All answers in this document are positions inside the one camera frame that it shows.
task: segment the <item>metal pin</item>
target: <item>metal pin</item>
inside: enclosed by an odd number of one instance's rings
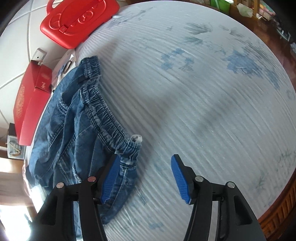
[[[57,188],[62,188],[64,186],[64,183],[58,183]]]
[[[235,184],[233,182],[229,182],[229,183],[227,183],[227,186],[230,187],[230,188],[234,188]]]
[[[94,182],[96,180],[96,177],[95,176],[90,176],[90,177],[88,177],[87,180],[91,183],[91,182]]]
[[[196,176],[196,177],[195,177],[195,180],[196,180],[197,182],[202,182],[202,181],[203,181],[203,177],[202,177],[202,176]]]

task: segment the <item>red toolbox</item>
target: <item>red toolbox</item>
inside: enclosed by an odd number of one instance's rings
[[[76,48],[119,10],[116,0],[63,0],[52,8],[53,2],[47,4],[40,30],[66,49]]]
[[[20,145],[30,146],[41,114],[51,95],[52,70],[31,60],[22,78],[13,108]]]

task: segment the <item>elastic waistband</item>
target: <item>elastic waistband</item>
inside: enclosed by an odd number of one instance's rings
[[[92,62],[89,69],[97,68],[101,72],[100,63]],[[128,161],[135,161],[141,144],[134,142],[126,133],[125,129],[118,123],[99,89],[101,74],[87,81],[80,90],[81,99],[86,107],[87,113],[94,125],[99,137],[110,151],[116,151]]]

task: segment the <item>green bucket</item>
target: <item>green bucket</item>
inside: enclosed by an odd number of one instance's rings
[[[216,0],[211,0],[211,6],[216,7],[220,9],[222,13],[229,15],[230,3],[225,0],[217,0],[217,2],[219,6],[217,6]]]

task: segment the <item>blue denim pants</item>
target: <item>blue denim pants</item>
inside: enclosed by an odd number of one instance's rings
[[[141,144],[132,140],[106,105],[100,90],[96,56],[83,59],[56,88],[37,129],[26,176],[47,194],[59,182],[80,183],[120,156],[120,171],[111,198],[99,206],[103,224],[121,209],[137,177]],[[79,207],[74,203],[76,236],[81,237]]]

